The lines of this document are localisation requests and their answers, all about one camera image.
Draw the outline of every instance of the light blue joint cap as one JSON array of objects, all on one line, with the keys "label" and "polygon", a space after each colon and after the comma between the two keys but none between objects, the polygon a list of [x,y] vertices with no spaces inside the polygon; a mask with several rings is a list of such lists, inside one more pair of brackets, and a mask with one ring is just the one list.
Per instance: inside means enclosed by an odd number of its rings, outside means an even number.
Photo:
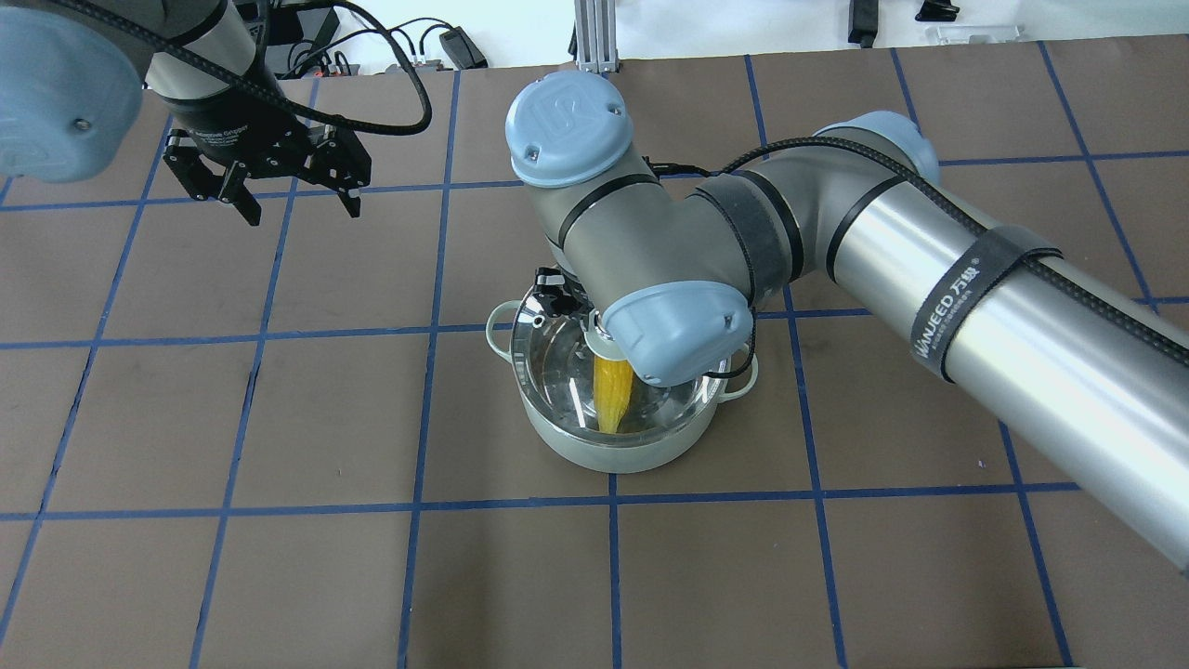
[{"label": "light blue joint cap", "polygon": [[667,389],[716,370],[751,337],[747,297],[713,280],[674,280],[630,292],[603,327],[649,386]]},{"label": "light blue joint cap", "polygon": [[90,178],[115,157],[140,112],[127,56],[65,17],[0,7],[0,172]]},{"label": "light blue joint cap", "polygon": [[512,169],[524,183],[562,188],[606,171],[631,145],[623,96],[597,74],[559,71],[529,83],[504,121]]},{"label": "light blue joint cap", "polygon": [[813,134],[822,134],[836,127],[857,127],[879,134],[908,156],[912,166],[917,168],[917,173],[933,183],[942,182],[942,166],[937,163],[933,144],[920,134],[920,128],[908,116],[895,112],[869,112],[847,122],[828,125]]}]

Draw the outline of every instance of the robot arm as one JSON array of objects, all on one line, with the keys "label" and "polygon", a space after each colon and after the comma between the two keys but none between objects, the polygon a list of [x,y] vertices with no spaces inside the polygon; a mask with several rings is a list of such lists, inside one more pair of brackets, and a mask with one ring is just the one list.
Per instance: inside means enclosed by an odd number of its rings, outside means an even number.
[{"label": "robot arm", "polygon": [[[326,5],[371,18],[350,2]],[[146,36],[168,40],[158,45],[169,52],[155,51]],[[0,0],[0,51],[10,64],[0,71],[0,172],[51,182],[100,172],[136,120],[146,81],[180,126],[165,164],[193,198],[234,206],[252,225],[260,207],[246,179],[277,176],[331,188],[358,216],[371,157],[353,127],[411,134],[430,118],[402,51],[397,59],[422,99],[420,121],[382,126],[320,114],[327,125],[307,127],[229,0]],[[215,76],[215,68],[225,71]]]},{"label": "robot arm", "polygon": [[546,236],[636,374],[673,386],[747,341],[814,269],[886,321],[1189,575],[1189,334],[1024,228],[932,183],[907,119],[876,112],[757,150],[673,202],[605,80],[529,84],[505,125]]}]

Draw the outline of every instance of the table surface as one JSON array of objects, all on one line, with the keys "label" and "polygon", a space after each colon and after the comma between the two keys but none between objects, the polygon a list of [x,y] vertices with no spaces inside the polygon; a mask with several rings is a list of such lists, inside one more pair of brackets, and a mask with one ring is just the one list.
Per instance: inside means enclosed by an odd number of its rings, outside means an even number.
[{"label": "table surface", "polygon": [[[552,69],[427,75],[358,220],[288,179],[258,228],[190,202],[152,97],[96,178],[4,183],[0,667],[1184,664],[1189,581],[820,276],[688,454],[554,455],[482,332],[551,263],[502,124]],[[611,81],[642,153],[707,166],[907,113],[948,189],[1189,327],[1187,70],[1178,34]],[[401,77],[287,90],[416,113]]]}]

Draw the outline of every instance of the black velcro strap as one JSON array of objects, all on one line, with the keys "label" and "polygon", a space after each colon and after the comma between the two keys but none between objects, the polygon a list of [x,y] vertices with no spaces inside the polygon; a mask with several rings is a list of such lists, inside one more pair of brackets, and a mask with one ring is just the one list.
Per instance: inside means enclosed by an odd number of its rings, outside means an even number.
[{"label": "black velcro strap", "polygon": [[608,181],[606,183],[603,183],[598,188],[591,190],[585,197],[579,200],[573,208],[570,209],[570,213],[566,214],[566,219],[561,221],[561,227],[558,229],[558,247],[562,251],[566,250],[566,235],[570,234],[570,228],[574,226],[574,221],[578,220],[578,216],[583,215],[586,213],[586,209],[594,206],[594,202],[598,202],[603,197],[606,197],[621,188],[635,185],[636,183],[655,183],[660,185],[661,182],[652,173],[628,173],[612,178],[611,181]]},{"label": "black velcro strap", "polygon": [[735,233],[748,265],[751,294],[748,303],[755,304],[788,283],[788,260],[780,244],[775,221],[747,178],[721,173],[703,181],[691,196],[707,200]]},{"label": "black velcro strap", "polygon": [[780,194],[780,190],[763,175],[744,170],[738,172],[738,176],[755,184],[768,197],[772,208],[776,209],[780,223],[785,226],[785,235],[788,236],[788,250],[793,254],[793,270],[788,274],[788,282],[792,283],[805,271],[805,245],[801,242],[801,229],[797,225],[793,209],[788,207],[788,202],[785,201],[785,196]]},{"label": "black velcro strap", "polygon": [[912,355],[930,372],[945,374],[945,355],[970,310],[1025,258],[1057,255],[1061,251],[1026,227],[992,227],[942,276],[917,309],[910,340]]}]

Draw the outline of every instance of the black cable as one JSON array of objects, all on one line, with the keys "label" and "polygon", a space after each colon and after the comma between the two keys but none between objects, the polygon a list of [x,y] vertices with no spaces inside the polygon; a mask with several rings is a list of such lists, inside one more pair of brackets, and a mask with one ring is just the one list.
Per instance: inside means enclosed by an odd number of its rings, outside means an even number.
[{"label": "black cable", "polygon": [[375,30],[375,29],[365,27],[363,30],[357,30],[354,32],[347,33],[347,34],[345,34],[345,36],[335,39],[334,42],[327,44],[326,46],[319,46],[317,49],[310,49],[309,51],[304,51],[302,53],[303,59],[298,61],[297,64],[290,67],[289,71],[287,71],[285,74],[278,76],[277,78],[281,78],[281,80],[285,80],[285,78],[300,78],[303,74],[306,74],[307,71],[309,71],[309,63],[308,63],[308,61],[310,61],[312,58],[321,58],[321,57],[326,56],[326,53],[331,49],[334,49],[335,46],[339,46],[339,45],[341,45],[342,43],[345,43],[347,40],[354,39],[356,37],[359,37],[360,34],[379,34],[379,31]]},{"label": "black cable", "polygon": [[735,379],[747,372],[751,364],[755,361],[755,307],[751,307],[751,337],[748,339],[747,358],[743,359],[743,365],[736,367],[730,372],[707,372],[703,377],[709,377],[710,379]]},{"label": "black cable", "polygon": [[644,156],[644,164],[647,164],[648,169],[650,169],[656,176],[675,176],[680,173],[697,173],[698,176],[706,177],[713,176],[713,172],[698,165],[667,162],[654,163],[648,156]]},{"label": "black cable", "polygon": [[463,46],[466,46],[466,55],[471,57],[471,63],[479,62],[479,59],[474,57],[474,51],[471,49],[471,42],[458,32],[458,26],[453,26],[446,21],[439,21],[427,27],[426,31],[421,33],[421,42],[417,43],[417,45],[421,49],[421,59],[426,58],[426,37],[429,37],[429,32],[439,27],[445,27],[446,30],[453,30],[455,34],[458,34],[459,38],[463,40]]},{"label": "black cable", "polygon": [[[317,42],[314,42],[313,39],[298,39],[297,42],[294,42],[292,45],[289,46],[289,55],[285,57],[285,67],[287,68],[292,68],[294,67],[294,51],[296,51],[297,48],[301,46],[301,45],[303,45],[303,44],[309,44],[310,46],[317,46]],[[307,49],[306,51],[302,52],[302,55],[306,55],[306,53],[309,53],[309,52],[310,52],[310,49]]]},{"label": "black cable", "polygon": [[417,17],[415,19],[409,19],[409,20],[404,21],[403,24],[398,24],[396,27],[404,27],[407,25],[413,25],[413,24],[415,24],[417,21],[438,21],[440,24],[446,23],[445,20],[439,19],[439,18],[434,18],[434,17]]},{"label": "black cable", "polygon": [[416,55],[416,52],[413,50],[413,38],[409,37],[408,32],[404,32],[404,30],[402,30],[400,26],[394,27],[389,32],[400,32],[402,36],[404,36],[404,40],[409,43],[409,53]]},{"label": "black cable", "polygon": [[334,52],[334,67],[338,68],[339,74],[342,76],[352,76],[354,72],[351,71],[351,61],[342,53],[342,51]]},{"label": "black cable", "polygon": [[439,27],[445,27],[446,30],[454,30],[454,26],[449,25],[448,23],[436,23],[436,24],[427,27],[421,33],[421,39],[417,42],[417,52],[421,53],[422,57],[424,57],[424,55],[426,55],[426,38],[429,37],[430,32],[433,32],[435,29],[439,29]]},{"label": "black cable", "polygon": [[59,7],[65,7],[68,10],[75,11],[84,17],[89,17],[96,21],[105,25],[112,26],[117,30],[126,32],[132,37],[149,44],[157,51],[164,51],[165,53],[182,61],[183,63],[197,69],[203,74],[208,74],[233,88],[241,90],[258,100],[262,100],[269,105],[281,108],[291,114],[296,114],[302,118],[308,118],[319,122],[332,125],[335,127],[341,127],[346,130],[353,130],[357,132],[367,132],[371,134],[388,134],[388,135],[404,135],[404,134],[416,134],[427,127],[429,127],[429,121],[433,116],[433,109],[430,108],[429,94],[426,91],[426,87],[421,83],[421,78],[417,76],[416,69],[413,63],[409,62],[409,57],[404,55],[404,50],[401,45],[396,43],[396,39],[388,32],[376,17],[371,15],[363,7],[359,7],[354,2],[348,2],[347,0],[314,0],[313,2],[307,2],[304,7],[321,10],[332,7],[342,7],[357,15],[377,26],[377,31],[384,36],[385,42],[392,49],[392,53],[396,59],[401,63],[401,68],[404,69],[409,75],[409,80],[413,82],[413,87],[417,91],[417,99],[421,101],[422,115],[421,119],[411,125],[388,125],[379,122],[371,122],[357,119],[344,118],[338,114],[327,114],[317,109],[312,109],[304,105],[298,105],[292,100],[284,96],[277,95],[272,90],[249,81],[243,76],[216,64],[212,63],[207,58],[199,56],[197,53],[190,51],[189,49],[180,48],[172,44],[169,39],[157,34],[156,32],[134,23],[128,19],[96,6],[87,0],[48,0],[49,2],[57,5]]},{"label": "black cable", "polygon": [[[841,137],[798,137],[765,144],[763,146],[753,149],[728,163],[723,168],[723,172],[729,173],[735,171],[761,156],[767,156],[768,153],[774,153],[785,149],[795,149],[801,146],[828,146],[868,158],[869,160],[888,169],[897,176],[904,177],[904,179],[919,190],[921,195],[933,202],[937,208],[942,209],[942,212],[957,221],[958,225],[964,227],[971,234],[977,235],[987,231],[987,226],[979,222],[974,216],[962,209],[962,207],[954,203],[952,200],[946,197],[944,193],[917,173],[916,170],[880,151],[876,151],[875,149],[872,149],[866,144],[860,144],[858,141],[851,141],[850,139],[843,139]],[[1172,359],[1175,362],[1184,367],[1189,367],[1189,349],[1182,347],[1169,337],[1165,337],[1164,334],[1152,329],[1146,323],[1137,320],[1131,314],[1121,310],[1119,307],[1112,304],[1094,292],[1090,292],[1080,283],[1044,264],[1039,258],[1026,258],[1021,264],[1032,271],[1032,273],[1037,277],[1044,279],[1050,285],[1057,288],[1074,299],[1077,299],[1082,303],[1082,305],[1089,308],[1109,322],[1113,322],[1128,334],[1132,334],[1133,337],[1149,345],[1155,351]]]}]

